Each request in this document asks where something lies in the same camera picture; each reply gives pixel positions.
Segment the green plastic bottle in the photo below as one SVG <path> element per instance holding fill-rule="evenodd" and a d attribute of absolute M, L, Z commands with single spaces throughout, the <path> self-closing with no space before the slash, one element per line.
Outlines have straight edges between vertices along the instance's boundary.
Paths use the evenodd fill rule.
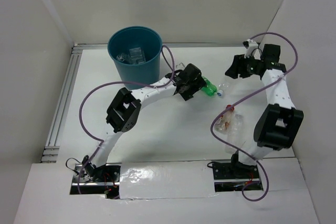
<path fill-rule="evenodd" d="M 202 91 L 206 93 L 209 97 L 213 97 L 217 92 L 217 87 L 213 85 L 206 77 L 202 76 L 206 82 L 206 87 L 202 87 Z"/>

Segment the purple cable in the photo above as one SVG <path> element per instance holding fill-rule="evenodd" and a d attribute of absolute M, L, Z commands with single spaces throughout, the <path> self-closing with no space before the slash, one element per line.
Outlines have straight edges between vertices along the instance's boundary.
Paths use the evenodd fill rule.
<path fill-rule="evenodd" d="M 171 67 L 163 53 L 163 48 L 166 48 L 172 58 L 172 64 L 173 64 L 173 67 Z M 79 171 L 79 174 L 78 174 L 78 178 L 80 178 L 80 175 L 82 174 L 83 170 L 84 170 L 84 167 L 87 166 L 88 163 L 91 162 L 91 160 L 94 158 L 94 156 L 97 154 L 99 148 L 101 147 L 101 145 L 104 143 L 104 140 L 101 139 L 101 138 L 98 138 L 94 135 L 92 135 L 88 129 L 85 127 L 84 123 L 83 123 L 83 107 L 84 107 L 84 104 L 85 102 L 88 100 L 88 98 L 94 93 L 96 92 L 98 89 L 101 89 L 101 88 L 104 88 L 106 86 L 109 86 L 109 85 L 113 85 L 113 84 L 135 84 L 135 85 L 139 85 L 139 86 L 144 86 L 144 87 L 149 87 L 149 88 L 163 88 L 163 87 L 166 87 L 169 83 L 172 82 L 173 78 L 174 78 L 174 74 L 175 74 L 175 61 L 174 61 L 174 57 L 173 57 L 173 53 L 171 52 L 171 50 L 169 49 L 168 46 L 166 45 L 163 45 L 162 48 L 161 48 L 161 53 L 162 53 L 162 56 L 165 60 L 165 62 L 168 64 L 168 66 L 172 69 L 172 75 L 169 79 L 169 81 L 163 85 L 159 85 L 159 86 L 152 86 L 152 85 L 149 85 L 149 84 L 143 84 L 143 83 L 138 83 L 138 82 L 134 82 L 134 81 L 114 81 L 114 82 L 109 82 L 109 83 L 105 83 L 105 84 L 102 84 L 102 85 L 99 85 L 98 87 L 92 89 L 83 99 L 82 103 L 80 104 L 80 107 L 79 107 L 79 123 L 80 123 L 80 126 L 82 127 L 82 129 L 85 131 L 85 133 L 93 138 L 94 140 L 97 140 L 99 141 L 99 145 L 97 147 L 97 149 L 94 151 L 94 153 L 89 157 L 89 159 L 85 162 L 85 164 L 82 165 L 82 168 L 80 169 Z M 78 183 L 77 183 L 77 188 L 78 188 L 78 193 L 81 194 L 81 191 L 80 191 L 80 186 L 79 186 L 79 180 L 78 180 Z"/>
<path fill-rule="evenodd" d="M 283 75 L 285 76 L 285 75 L 287 75 L 288 73 L 290 73 L 290 72 L 296 67 L 296 65 L 298 64 L 298 59 L 299 59 L 299 57 L 298 57 L 298 52 L 297 52 L 295 46 L 293 45 L 293 43 L 292 43 L 289 39 L 287 39 L 286 37 L 284 37 L 283 35 L 278 34 L 278 33 L 265 32 L 265 33 L 257 34 L 257 35 L 255 35 L 255 36 L 251 37 L 250 39 L 254 39 L 254 38 L 256 38 L 256 37 L 258 37 L 258 36 L 260 36 L 260 35 L 266 35 L 266 34 L 276 35 L 276 36 L 278 36 L 278 37 L 284 39 L 285 41 L 288 42 L 288 44 L 289 44 L 289 45 L 293 48 L 293 50 L 294 50 L 294 53 L 295 53 L 295 63 L 294 63 L 294 65 L 293 65 L 289 70 L 287 70 L 287 72 L 285 72 L 285 73 L 283 74 Z M 263 165 L 262 165 L 258 160 L 256 160 L 252 155 L 250 155 L 249 153 L 245 152 L 243 149 L 241 149 L 241 148 L 239 148 L 239 147 L 237 147 L 237 146 L 235 146 L 235 145 L 233 145 L 233 144 L 231 144 L 231 143 L 228 143 L 227 141 L 224 141 L 223 139 L 219 138 L 219 137 L 215 134 L 215 132 L 214 132 L 214 125 L 215 125 L 216 121 L 217 121 L 223 114 L 225 114 L 227 111 L 229 111 L 232 107 L 237 106 L 238 104 L 240 104 L 240 103 L 246 101 L 247 99 L 253 97 L 254 95 L 256 95 L 256 94 L 258 94 L 258 93 L 260 93 L 260 92 L 262 92 L 262 91 L 264 91 L 264 90 L 266 90 L 266 89 L 272 87 L 273 85 L 277 84 L 281 79 L 282 79 L 282 77 L 280 77 L 279 79 L 277 79 L 275 82 L 273 82 L 273 83 L 271 83 L 271 84 L 269 84 L 269 85 L 267 85 L 267 86 L 265 86 L 265 87 L 263 87 L 263 88 L 261 88 L 261 89 L 255 91 L 255 92 L 253 92 L 253 93 L 251 93 L 251 94 L 245 96 L 244 98 L 240 99 L 239 101 L 235 102 L 235 103 L 232 104 L 230 107 L 228 107 L 228 108 L 226 108 L 224 111 L 222 111 L 222 112 L 215 118 L 215 120 L 214 120 L 214 121 L 212 122 L 212 124 L 211 124 L 211 128 L 210 128 L 211 134 L 212 134 L 217 140 L 221 141 L 221 142 L 224 143 L 224 144 L 227 144 L 228 146 L 231 146 L 231 147 L 235 148 L 236 150 L 238 150 L 238 151 L 244 153 L 244 154 L 247 155 L 248 157 L 250 157 L 250 158 L 252 158 L 253 160 L 255 160 L 256 163 L 257 163 L 257 164 L 260 166 L 260 168 L 262 169 L 263 173 L 265 174 L 265 179 L 266 179 L 266 184 L 267 184 L 267 186 L 266 186 L 266 190 L 265 190 L 264 194 L 263 194 L 261 197 L 259 197 L 259 198 L 257 198 L 257 199 L 250 199 L 250 198 L 247 198 L 246 195 L 245 195 L 245 193 L 244 193 L 244 190 L 245 190 L 248 186 L 253 185 L 253 184 L 256 184 L 256 183 L 259 183 L 259 182 L 252 182 L 252 183 L 249 183 L 249 184 L 245 185 L 245 186 L 241 189 L 241 190 L 242 190 L 242 191 L 241 191 L 241 194 L 243 195 L 243 197 L 244 197 L 245 199 L 247 199 L 247 200 L 249 200 L 249 201 L 260 201 L 260 200 L 262 200 L 263 198 L 265 198 L 265 196 L 267 195 L 268 190 L 269 190 L 269 179 L 268 179 L 267 173 L 266 173 L 266 171 L 265 171 Z"/>

